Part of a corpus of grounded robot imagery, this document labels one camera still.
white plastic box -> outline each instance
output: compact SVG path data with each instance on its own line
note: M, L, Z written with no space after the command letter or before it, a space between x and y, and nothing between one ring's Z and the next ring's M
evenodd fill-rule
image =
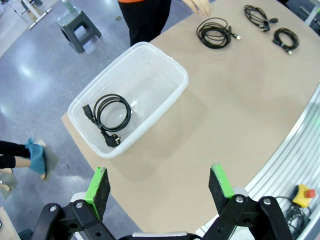
M180 97L188 85L187 71L171 57L150 43L140 42L107 66L73 100L68 116L85 142L103 158L114 158L137 141ZM96 101L106 94L118 94L130 104L132 116L121 131L121 144L106 144L100 130L86 117L83 106L92 111ZM101 114L107 127L120 124L126 107L112 103Z

screw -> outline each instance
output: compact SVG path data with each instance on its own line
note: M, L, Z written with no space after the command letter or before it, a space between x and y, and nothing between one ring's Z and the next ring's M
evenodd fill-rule
M78 203L75 205L75 207L76 207L77 209L82 208L82 202L78 202Z
M240 203L240 204L244 202L244 199L242 198L242 196L237 196L235 200L237 203Z
M264 203L265 205L270 205L270 204L271 204L271 201L270 201L269 198L265 198L265 199L263 199L263 203Z
M54 206L50 207L50 212L53 212L53 211L55 211L56 209L57 209L57 206L54 205Z

blue cloth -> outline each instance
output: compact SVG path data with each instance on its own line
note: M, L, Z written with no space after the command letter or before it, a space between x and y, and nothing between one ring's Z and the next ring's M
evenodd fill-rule
M46 173L45 160L43 157L44 147L34 142L32 138L29 138L25 144L25 148L29 149L30 152L31 165L29 168L42 175Z

gray plastic stool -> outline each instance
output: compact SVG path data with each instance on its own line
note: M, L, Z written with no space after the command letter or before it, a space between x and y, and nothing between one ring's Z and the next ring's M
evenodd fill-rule
M83 53L85 51L84 45L93 37L101 37L101 32L90 21L87 15L77 7L74 7L74 11L68 11L65 15L57 20L60 29L69 41L70 45L78 52ZM75 31L83 26L86 33L77 38Z

green tape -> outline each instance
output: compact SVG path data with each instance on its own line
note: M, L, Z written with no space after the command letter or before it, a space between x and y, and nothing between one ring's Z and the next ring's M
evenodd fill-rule
M227 178L227 175L226 175L224 169L222 168L222 166L220 164L212 164L211 169L219 181L219 184L220 184L221 189L223 191L223 195L226 198L230 199L233 195L235 195L235 192L230 185L230 182Z
M94 214L96 215L96 217L98 219L100 219L99 217L99 213L97 210L97 206L94 203L94 198L97 194L98 188L100 186L100 182L101 179L105 173L106 169L105 168L101 168L101 167L97 167L96 171L93 175L93 178L91 180L90 186L86 192L86 195L84 197L84 200L86 201L86 203L91 207L91 209L93 210Z

